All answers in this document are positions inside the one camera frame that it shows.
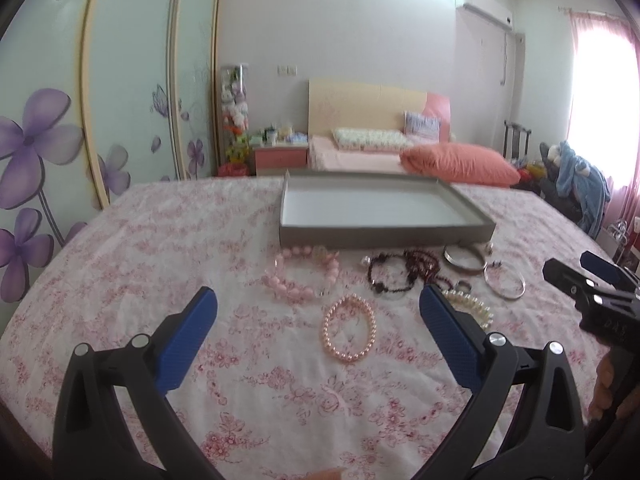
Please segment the right hand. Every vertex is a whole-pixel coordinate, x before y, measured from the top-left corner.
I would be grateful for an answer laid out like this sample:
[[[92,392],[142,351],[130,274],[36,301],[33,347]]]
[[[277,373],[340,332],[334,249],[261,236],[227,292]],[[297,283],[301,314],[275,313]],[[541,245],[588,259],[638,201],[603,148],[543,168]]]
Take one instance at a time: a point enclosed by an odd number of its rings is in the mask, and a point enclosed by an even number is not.
[[[597,366],[596,382],[594,383],[592,399],[588,408],[590,420],[599,420],[604,412],[612,406],[613,393],[611,387],[614,378],[614,365],[611,360],[611,353],[608,352]]]

